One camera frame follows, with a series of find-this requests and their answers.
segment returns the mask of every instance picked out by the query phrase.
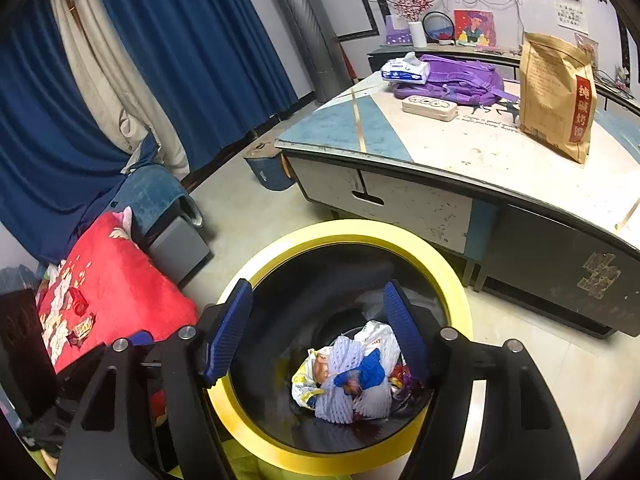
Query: gray stool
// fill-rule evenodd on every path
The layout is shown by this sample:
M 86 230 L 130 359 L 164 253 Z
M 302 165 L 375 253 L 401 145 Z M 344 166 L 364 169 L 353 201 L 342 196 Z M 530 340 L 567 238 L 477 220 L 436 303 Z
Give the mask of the gray stool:
M 196 228 L 183 216 L 174 218 L 146 253 L 158 270 L 176 284 L 198 270 L 211 254 Z

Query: wall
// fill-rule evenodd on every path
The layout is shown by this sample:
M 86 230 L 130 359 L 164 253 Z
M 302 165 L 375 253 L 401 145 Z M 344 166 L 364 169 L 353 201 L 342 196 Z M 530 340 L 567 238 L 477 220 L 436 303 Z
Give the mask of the wall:
M 360 0 L 323 0 L 323 2 L 337 34 L 363 30 L 362 27 L 365 26 L 368 28 L 367 15 Z M 380 34 L 373 38 L 342 43 L 359 77 L 370 73 L 367 53 L 385 43 L 382 13 L 376 0 L 370 0 L 370 2 Z M 450 16 L 453 16 L 454 9 L 491 10 L 494 13 L 498 46 L 517 47 L 523 28 L 527 32 L 551 34 L 574 43 L 574 31 L 557 25 L 556 2 L 575 3 L 576 0 L 521 0 L 520 18 L 513 0 L 481 0 L 471 4 L 466 4 L 464 0 L 437 0 L 430 10 L 441 10 Z M 603 70 L 613 76 L 615 65 L 622 63 L 620 33 L 615 10 L 611 4 L 599 3 L 597 0 L 581 0 L 580 4 L 587 14 L 590 38 L 600 43 L 599 63 Z
M 0 224 L 0 269 L 24 265 L 35 272 L 38 262 L 20 245 L 20 242 Z
M 638 69 L 638 47 L 636 46 L 636 42 L 631 37 L 631 34 L 627 33 L 627 37 L 629 38 L 629 58 L 631 65 L 631 93 L 636 97 L 640 97 L 640 72 Z
M 301 98 L 313 91 L 311 81 L 300 60 L 300 55 L 274 1 L 251 0 L 251 2 L 254 4 L 255 10 L 269 35 L 271 43 L 273 43 L 280 57 L 280 62 L 289 76 L 296 95 Z

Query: metal pipe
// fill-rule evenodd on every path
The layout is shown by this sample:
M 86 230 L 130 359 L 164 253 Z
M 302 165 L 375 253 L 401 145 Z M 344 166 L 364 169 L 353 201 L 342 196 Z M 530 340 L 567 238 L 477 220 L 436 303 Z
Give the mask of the metal pipe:
M 325 103 L 352 82 L 342 49 L 321 0 L 275 0 L 311 78 L 316 100 Z

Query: painting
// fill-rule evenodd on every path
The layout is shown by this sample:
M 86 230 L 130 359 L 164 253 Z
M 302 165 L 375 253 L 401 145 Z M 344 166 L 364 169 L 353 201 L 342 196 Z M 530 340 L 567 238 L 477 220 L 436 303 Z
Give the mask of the painting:
M 456 40 L 463 43 L 475 43 L 496 46 L 494 14 L 487 10 L 454 10 Z

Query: blue tabletop panel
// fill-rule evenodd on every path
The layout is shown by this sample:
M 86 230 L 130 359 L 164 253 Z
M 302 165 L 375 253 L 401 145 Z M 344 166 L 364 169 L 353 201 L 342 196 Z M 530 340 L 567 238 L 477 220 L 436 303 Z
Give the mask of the blue tabletop panel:
M 357 99 L 367 153 L 413 162 L 404 144 L 370 96 Z M 280 140 L 359 152 L 353 103 L 321 108 L 294 124 Z
M 594 119 L 640 164 L 640 128 L 606 110 L 596 110 Z

